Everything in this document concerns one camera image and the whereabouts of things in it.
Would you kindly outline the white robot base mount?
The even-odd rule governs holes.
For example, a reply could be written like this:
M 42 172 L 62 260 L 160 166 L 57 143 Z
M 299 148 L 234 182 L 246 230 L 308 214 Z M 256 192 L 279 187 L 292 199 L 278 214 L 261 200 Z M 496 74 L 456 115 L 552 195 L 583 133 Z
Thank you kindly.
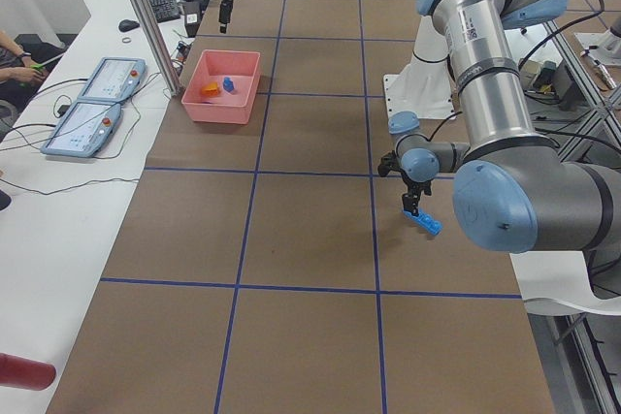
M 453 114 L 448 49 L 429 16 L 420 20 L 410 62 L 397 75 L 384 75 L 388 118 L 404 111 L 419 119 L 442 120 Z

